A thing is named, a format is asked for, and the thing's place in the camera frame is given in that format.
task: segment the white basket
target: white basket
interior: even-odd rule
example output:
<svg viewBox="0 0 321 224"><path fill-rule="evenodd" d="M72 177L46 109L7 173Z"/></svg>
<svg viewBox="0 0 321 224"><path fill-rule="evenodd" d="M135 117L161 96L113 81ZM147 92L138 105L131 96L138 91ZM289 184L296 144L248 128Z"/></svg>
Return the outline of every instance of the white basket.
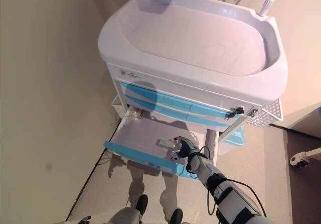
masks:
<svg viewBox="0 0 321 224"><path fill-rule="evenodd" d="M263 127L278 120L283 120L281 99L278 99L269 106L261 109L256 113L255 117L251 118L246 123L254 127Z"/></svg>

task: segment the sticker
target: sticker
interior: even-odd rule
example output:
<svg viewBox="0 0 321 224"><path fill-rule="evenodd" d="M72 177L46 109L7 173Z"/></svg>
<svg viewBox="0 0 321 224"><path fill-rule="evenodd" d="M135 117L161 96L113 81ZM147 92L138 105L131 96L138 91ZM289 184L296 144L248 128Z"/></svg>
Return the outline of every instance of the sticker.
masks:
<svg viewBox="0 0 321 224"><path fill-rule="evenodd" d="M129 71L124 71L124 70L121 70L120 73L122 75L125 75L125 76L128 76L128 77L133 77L133 78L140 78L140 75L134 73L134 72L129 72Z"/></svg>

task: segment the gray floor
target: gray floor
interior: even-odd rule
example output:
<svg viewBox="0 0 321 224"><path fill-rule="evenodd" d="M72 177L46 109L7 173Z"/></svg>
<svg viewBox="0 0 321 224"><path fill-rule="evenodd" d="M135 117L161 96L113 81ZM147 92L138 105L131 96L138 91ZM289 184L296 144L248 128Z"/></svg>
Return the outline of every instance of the gray floor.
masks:
<svg viewBox="0 0 321 224"><path fill-rule="evenodd" d="M316 140L287 133L287 152L292 155L321 147ZM321 161L311 159L304 168L290 168L293 224L321 223Z"/></svg>
<svg viewBox="0 0 321 224"><path fill-rule="evenodd" d="M250 184L269 218L276 223L292 223L283 130L247 126L245 145L218 156L217 166L227 177ZM131 161L126 163L108 152L104 153L69 220L97 215L108 221L121 208L135 206L142 193L149 198L144 223L166 223L176 207L183 210L183 221L218 222L215 215L207 213L207 192L200 182Z"/></svg>

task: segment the caster wheel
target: caster wheel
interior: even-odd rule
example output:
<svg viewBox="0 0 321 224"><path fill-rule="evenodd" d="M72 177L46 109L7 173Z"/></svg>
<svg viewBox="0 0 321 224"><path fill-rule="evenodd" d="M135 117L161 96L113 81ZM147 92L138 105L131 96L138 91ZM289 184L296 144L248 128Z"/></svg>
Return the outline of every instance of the caster wheel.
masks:
<svg viewBox="0 0 321 224"><path fill-rule="evenodd" d="M305 152L297 153L290 159L290 165L294 168L304 167L309 163L309 159L306 157Z"/></svg>
<svg viewBox="0 0 321 224"><path fill-rule="evenodd" d="M147 195L143 194L137 202L136 205L136 210L138 210L140 212L141 215L144 215L146 208L147 208L147 204L148 204L148 197Z"/></svg>
<svg viewBox="0 0 321 224"><path fill-rule="evenodd" d="M181 224L183 219L183 211L180 208L174 210L169 224Z"/></svg>

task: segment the cart drawer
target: cart drawer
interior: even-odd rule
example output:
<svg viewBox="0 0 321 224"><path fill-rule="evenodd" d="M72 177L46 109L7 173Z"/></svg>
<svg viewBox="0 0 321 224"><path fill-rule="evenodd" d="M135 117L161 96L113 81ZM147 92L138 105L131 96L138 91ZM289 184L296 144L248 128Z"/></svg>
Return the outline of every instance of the cart drawer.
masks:
<svg viewBox="0 0 321 224"><path fill-rule="evenodd" d="M146 111L143 117L137 117L137 110L132 106L128 108L114 136L104 144L109 151L154 169L192 179L196 175L186 171L186 160L171 161L172 150L160 147L156 144L157 140L184 136L194 141L199 148L208 146L211 159L217 154L214 153L214 141L209 139L208 130L204 126L178 121L154 111Z"/></svg>

